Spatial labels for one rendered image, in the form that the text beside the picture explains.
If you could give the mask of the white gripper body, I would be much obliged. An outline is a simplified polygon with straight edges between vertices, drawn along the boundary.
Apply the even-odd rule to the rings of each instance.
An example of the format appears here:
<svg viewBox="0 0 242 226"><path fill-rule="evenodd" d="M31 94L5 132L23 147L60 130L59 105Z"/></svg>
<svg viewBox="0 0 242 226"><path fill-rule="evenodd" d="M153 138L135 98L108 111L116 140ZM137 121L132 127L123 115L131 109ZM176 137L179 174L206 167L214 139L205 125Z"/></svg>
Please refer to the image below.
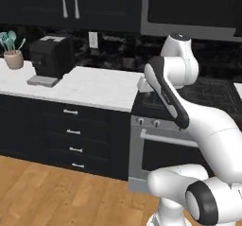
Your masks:
<svg viewBox="0 0 242 226"><path fill-rule="evenodd" d="M139 78L137 83L137 88L140 93L150 93L153 92L153 88L147 83L147 80L144 76Z"/></svg>

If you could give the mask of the dark upper cabinet door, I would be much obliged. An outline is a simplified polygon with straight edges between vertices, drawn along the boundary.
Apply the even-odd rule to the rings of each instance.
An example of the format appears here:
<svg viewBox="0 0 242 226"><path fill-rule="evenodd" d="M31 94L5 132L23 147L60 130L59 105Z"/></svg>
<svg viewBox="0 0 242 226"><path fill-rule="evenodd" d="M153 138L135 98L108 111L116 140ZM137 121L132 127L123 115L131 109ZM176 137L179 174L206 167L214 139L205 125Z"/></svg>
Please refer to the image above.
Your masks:
<svg viewBox="0 0 242 226"><path fill-rule="evenodd" d="M98 31L138 32L142 0L78 0L77 28Z"/></svg>
<svg viewBox="0 0 242 226"><path fill-rule="evenodd" d="M61 0L0 0L0 24L65 26Z"/></svg>

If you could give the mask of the dark cabinet door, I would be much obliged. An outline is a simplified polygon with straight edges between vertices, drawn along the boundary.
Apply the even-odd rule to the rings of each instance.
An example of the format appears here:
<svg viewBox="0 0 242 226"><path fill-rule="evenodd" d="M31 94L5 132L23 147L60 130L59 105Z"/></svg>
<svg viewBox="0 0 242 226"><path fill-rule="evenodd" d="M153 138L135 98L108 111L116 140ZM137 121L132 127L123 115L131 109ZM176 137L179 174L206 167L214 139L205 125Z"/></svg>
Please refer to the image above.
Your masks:
<svg viewBox="0 0 242 226"><path fill-rule="evenodd" d="M65 26L61 0L0 0L0 24Z"/></svg>
<svg viewBox="0 0 242 226"><path fill-rule="evenodd" d="M98 31L138 32L142 0L78 0L77 28Z"/></svg>
<svg viewBox="0 0 242 226"><path fill-rule="evenodd" d="M35 101L31 98L0 95L0 154L38 161Z"/></svg>

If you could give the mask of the dark lower cabinet door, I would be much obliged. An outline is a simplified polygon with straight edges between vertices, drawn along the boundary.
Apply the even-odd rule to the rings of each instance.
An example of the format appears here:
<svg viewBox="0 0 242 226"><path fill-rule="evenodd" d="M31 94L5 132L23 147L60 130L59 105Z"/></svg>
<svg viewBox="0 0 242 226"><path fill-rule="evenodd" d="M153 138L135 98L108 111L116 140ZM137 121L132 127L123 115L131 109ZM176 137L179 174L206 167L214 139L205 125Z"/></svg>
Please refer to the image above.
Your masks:
<svg viewBox="0 0 242 226"><path fill-rule="evenodd" d="M0 154L38 161L35 101L31 98L0 95Z"/></svg>

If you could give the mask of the dark drawer front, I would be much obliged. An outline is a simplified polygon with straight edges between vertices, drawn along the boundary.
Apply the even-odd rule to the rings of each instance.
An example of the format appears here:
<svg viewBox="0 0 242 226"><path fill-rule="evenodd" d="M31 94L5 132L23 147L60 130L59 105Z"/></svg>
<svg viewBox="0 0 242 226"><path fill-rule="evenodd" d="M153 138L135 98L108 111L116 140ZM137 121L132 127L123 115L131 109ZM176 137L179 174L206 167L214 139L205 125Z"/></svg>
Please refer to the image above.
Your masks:
<svg viewBox="0 0 242 226"><path fill-rule="evenodd" d="M88 156L81 155L68 155L68 154L51 154L48 162L51 165L65 167L73 170L83 171L91 174L108 176L110 174L109 162L102 159L96 159ZM72 166L72 163L85 165L85 168Z"/></svg>
<svg viewBox="0 0 242 226"><path fill-rule="evenodd" d="M76 153L102 159L109 158L108 147L101 143L86 140L69 139L66 137L48 137L46 139L46 142L50 148L55 150L75 152L69 150L69 147L82 148L82 153Z"/></svg>
<svg viewBox="0 0 242 226"><path fill-rule="evenodd" d="M109 123L112 117L112 113L108 110L51 101L40 101L39 108L44 113L48 114L62 115L81 120L90 120L103 123ZM64 113L63 109L78 111L78 115Z"/></svg>
<svg viewBox="0 0 242 226"><path fill-rule="evenodd" d="M44 127L48 132L74 135L79 138L101 142L107 142L110 137L108 126L87 121L55 119L47 121ZM67 129L79 130L81 135L67 133Z"/></svg>

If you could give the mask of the silver oven door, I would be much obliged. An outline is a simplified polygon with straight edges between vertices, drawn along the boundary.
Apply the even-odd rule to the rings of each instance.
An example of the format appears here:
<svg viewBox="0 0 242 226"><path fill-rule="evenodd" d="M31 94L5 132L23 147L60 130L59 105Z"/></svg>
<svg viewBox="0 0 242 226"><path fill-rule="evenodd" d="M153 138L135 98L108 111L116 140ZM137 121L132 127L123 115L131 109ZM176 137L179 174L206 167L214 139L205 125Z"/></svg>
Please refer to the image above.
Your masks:
<svg viewBox="0 0 242 226"><path fill-rule="evenodd" d="M130 132L129 190L148 193L147 175L150 171L174 165L202 165L210 177L214 172L203 158L199 147L190 148L180 145L160 143L140 137L141 130L148 134L193 141L188 133L177 130L150 129L132 126Z"/></svg>

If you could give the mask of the black hob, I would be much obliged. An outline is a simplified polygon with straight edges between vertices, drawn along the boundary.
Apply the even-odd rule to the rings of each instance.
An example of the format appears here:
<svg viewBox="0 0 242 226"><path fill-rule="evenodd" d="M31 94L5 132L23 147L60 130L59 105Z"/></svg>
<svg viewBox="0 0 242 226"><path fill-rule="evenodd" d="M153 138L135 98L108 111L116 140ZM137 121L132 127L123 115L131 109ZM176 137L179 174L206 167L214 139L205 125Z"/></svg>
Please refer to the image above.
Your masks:
<svg viewBox="0 0 242 226"><path fill-rule="evenodd" d="M229 114L234 120L242 120L242 100L231 81L198 78L193 85L179 89L178 93L189 102L218 108ZM155 92L138 92L131 113L172 121L171 115Z"/></svg>

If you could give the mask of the silver black microwave oven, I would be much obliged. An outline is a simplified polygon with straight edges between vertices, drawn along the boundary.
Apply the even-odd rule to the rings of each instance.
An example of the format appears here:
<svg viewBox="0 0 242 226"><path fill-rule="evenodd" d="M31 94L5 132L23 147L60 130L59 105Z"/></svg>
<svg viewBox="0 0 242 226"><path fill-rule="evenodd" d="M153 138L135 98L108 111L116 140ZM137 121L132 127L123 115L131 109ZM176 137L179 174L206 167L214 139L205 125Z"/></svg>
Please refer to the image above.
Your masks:
<svg viewBox="0 0 242 226"><path fill-rule="evenodd" d="M141 33L242 42L242 0L142 0Z"/></svg>

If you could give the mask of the black coffee machine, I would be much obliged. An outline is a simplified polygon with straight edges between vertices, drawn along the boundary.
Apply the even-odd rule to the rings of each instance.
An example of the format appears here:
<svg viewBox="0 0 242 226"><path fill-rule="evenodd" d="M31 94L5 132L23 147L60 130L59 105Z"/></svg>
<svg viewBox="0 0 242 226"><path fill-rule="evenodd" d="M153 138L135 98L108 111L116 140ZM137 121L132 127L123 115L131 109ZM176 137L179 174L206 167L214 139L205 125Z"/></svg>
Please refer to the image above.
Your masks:
<svg viewBox="0 0 242 226"><path fill-rule="evenodd" d="M75 65L70 35L46 35L29 45L29 54L36 74L27 81L28 85L52 88Z"/></svg>

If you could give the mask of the teal slim utensil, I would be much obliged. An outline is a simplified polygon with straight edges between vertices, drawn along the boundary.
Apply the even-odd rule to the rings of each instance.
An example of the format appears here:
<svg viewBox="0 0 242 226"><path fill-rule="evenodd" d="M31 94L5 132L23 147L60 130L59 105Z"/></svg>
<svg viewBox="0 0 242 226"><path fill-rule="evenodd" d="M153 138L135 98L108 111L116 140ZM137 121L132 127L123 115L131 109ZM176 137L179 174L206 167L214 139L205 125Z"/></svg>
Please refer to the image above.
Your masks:
<svg viewBox="0 0 242 226"><path fill-rule="evenodd" d="M17 51L20 51L20 49L24 46L25 42L26 42L26 38L23 38L22 41L21 41L21 44L19 45L19 47L17 49Z"/></svg>

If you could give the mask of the beige utensil pot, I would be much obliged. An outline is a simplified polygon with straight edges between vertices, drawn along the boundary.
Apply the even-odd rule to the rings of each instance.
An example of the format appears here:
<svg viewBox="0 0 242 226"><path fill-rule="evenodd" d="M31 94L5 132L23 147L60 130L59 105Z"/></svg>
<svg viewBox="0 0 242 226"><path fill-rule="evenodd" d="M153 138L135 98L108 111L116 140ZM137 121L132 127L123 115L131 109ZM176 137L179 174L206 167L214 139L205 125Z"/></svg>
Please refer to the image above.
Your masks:
<svg viewBox="0 0 242 226"><path fill-rule="evenodd" d="M16 70L24 66L24 57L21 50L5 52L4 59L9 69Z"/></svg>

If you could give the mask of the teal spoon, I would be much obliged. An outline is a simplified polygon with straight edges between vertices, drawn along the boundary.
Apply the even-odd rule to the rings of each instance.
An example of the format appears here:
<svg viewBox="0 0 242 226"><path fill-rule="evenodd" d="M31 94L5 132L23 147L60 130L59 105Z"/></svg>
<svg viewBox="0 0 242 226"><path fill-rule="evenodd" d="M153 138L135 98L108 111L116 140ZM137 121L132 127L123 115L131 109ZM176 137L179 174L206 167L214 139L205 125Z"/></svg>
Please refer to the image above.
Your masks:
<svg viewBox="0 0 242 226"><path fill-rule="evenodd" d="M16 41L16 33L13 30L10 30L8 32L9 38L11 40L11 44L12 44L12 49L15 49L15 41Z"/></svg>

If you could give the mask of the teal spatula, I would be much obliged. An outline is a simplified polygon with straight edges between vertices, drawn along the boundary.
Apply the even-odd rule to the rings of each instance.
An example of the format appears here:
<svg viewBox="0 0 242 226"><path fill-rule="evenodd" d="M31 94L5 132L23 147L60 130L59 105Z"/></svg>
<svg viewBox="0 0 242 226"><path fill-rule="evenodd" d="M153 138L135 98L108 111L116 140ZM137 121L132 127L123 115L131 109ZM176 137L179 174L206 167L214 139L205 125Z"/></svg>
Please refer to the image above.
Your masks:
<svg viewBox="0 0 242 226"><path fill-rule="evenodd" d="M9 51L8 45L6 44L7 38L8 38L7 32L0 32L0 44L3 46L6 52Z"/></svg>

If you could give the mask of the white wall outlet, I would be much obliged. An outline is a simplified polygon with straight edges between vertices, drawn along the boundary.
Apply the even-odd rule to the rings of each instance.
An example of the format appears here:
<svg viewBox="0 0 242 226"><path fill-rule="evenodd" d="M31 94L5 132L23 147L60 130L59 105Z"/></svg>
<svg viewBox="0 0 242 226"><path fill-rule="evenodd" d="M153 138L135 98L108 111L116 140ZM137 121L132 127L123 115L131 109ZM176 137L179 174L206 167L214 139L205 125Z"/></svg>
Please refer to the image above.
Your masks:
<svg viewBox="0 0 242 226"><path fill-rule="evenodd" d="M91 48L98 48L98 35L96 32L89 32L89 46Z"/></svg>

